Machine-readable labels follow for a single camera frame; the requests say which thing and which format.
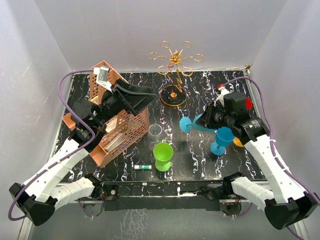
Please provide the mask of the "yellow wine glass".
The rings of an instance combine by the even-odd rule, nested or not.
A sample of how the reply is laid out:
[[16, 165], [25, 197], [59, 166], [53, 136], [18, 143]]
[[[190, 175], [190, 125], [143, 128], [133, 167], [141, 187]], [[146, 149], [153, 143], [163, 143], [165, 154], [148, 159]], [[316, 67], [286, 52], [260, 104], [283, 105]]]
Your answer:
[[233, 143], [234, 143], [236, 146], [238, 146], [238, 147], [241, 147], [241, 148], [244, 147], [244, 145], [241, 143], [240, 139], [237, 138], [237, 137], [235, 137], [235, 138], [233, 139]]

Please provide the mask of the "green wine glass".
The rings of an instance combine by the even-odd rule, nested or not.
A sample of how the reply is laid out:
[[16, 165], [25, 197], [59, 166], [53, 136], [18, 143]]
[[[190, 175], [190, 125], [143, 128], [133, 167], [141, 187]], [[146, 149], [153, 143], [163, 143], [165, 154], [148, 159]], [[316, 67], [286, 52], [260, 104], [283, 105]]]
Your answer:
[[172, 146], [166, 142], [160, 142], [153, 148], [155, 167], [160, 172], [166, 172], [171, 167], [171, 159], [174, 155]]

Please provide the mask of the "red wine glass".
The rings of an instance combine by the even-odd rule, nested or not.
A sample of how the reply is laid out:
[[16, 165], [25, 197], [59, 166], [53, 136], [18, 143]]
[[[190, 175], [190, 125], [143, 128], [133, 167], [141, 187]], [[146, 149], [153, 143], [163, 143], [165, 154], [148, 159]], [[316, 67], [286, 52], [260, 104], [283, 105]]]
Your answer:
[[250, 110], [253, 107], [253, 103], [248, 97], [245, 98], [245, 104], [248, 110]]

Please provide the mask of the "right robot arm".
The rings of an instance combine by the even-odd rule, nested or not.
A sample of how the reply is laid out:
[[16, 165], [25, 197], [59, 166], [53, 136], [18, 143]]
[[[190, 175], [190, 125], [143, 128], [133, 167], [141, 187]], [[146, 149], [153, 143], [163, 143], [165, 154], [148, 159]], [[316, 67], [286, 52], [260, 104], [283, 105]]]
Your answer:
[[241, 93], [219, 97], [219, 103], [210, 103], [195, 123], [205, 129], [229, 128], [253, 156], [271, 188], [267, 190], [236, 172], [224, 177], [223, 194], [230, 199], [237, 195], [246, 198], [262, 209], [278, 230], [308, 218], [317, 208], [316, 196], [290, 177], [284, 164], [277, 163], [280, 156], [271, 147], [271, 133], [263, 120], [250, 116]]

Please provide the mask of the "gold wire glass rack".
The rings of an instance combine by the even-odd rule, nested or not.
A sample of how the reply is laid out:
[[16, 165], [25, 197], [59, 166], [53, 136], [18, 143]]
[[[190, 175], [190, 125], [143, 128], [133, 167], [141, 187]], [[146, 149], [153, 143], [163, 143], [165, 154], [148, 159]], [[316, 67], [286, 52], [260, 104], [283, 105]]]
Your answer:
[[182, 106], [188, 98], [187, 91], [183, 86], [183, 77], [190, 77], [193, 74], [193, 69], [183, 65], [183, 62], [192, 59], [195, 62], [201, 63], [204, 61], [204, 56], [196, 53], [193, 56], [183, 57], [182, 53], [186, 49], [192, 48], [190, 41], [184, 41], [180, 50], [171, 50], [169, 41], [162, 41], [160, 46], [169, 51], [169, 56], [160, 55], [157, 52], [150, 52], [148, 59], [155, 61], [157, 59], [165, 59], [167, 65], [161, 65], [157, 68], [157, 73], [165, 76], [169, 83], [159, 90], [159, 99], [167, 107], [177, 108]]

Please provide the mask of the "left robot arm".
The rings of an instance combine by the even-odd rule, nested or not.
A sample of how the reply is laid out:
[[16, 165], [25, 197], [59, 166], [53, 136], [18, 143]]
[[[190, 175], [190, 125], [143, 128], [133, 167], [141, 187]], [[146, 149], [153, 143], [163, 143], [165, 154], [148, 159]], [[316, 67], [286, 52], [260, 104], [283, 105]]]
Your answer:
[[132, 85], [119, 78], [103, 94], [100, 104], [82, 98], [69, 109], [75, 129], [56, 154], [30, 179], [14, 183], [9, 193], [15, 205], [35, 226], [48, 221], [55, 210], [80, 198], [99, 199], [102, 182], [93, 174], [59, 186], [59, 182], [97, 147], [106, 134], [106, 123], [121, 111], [137, 116], [157, 94], [152, 87]]

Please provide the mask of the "cyan wine glass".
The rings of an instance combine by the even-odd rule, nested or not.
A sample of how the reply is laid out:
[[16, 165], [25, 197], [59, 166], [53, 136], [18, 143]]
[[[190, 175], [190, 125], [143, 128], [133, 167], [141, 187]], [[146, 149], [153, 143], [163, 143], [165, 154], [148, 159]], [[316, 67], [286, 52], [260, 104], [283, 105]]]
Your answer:
[[191, 121], [191, 119], [189, 117], [182, 117], [179, 121], [179, 127], [180, 130], [184, 133], [188, 133], [190, 132], [192, 129], [196, 129], [199, 132], [216, 132], [218, 129], [210, 129], [210, 128], [205, 128], [203, 126], [200, 126], [198, 124], [196, 124], [196, 121], [202, 116], [203, 114], [198, 114], [193, 121]]

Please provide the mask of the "clear wine glass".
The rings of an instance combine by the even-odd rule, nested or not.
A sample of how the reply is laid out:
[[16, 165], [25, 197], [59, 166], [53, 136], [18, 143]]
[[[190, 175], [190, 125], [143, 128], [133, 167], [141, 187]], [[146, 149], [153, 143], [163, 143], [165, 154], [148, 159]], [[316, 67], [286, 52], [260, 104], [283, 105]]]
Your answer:
[[163, 129], [159, 124], [152, 124], [148, 129], [149, 148], [152, 151], [154, 147], [163, 139]]

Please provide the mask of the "blue wine glass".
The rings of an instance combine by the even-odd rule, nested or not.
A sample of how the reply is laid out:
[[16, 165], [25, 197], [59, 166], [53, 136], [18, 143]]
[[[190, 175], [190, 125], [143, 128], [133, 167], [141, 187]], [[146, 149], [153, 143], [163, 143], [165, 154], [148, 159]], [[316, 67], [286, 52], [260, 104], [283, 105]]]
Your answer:
[[210, 145], [211, 152], [217, 156], [223, 155], [226, 151], [226, 147], [233, 142], [234, 138], [235, 136], [230, 128], [218, 128], [215, 135], [215, 141]]

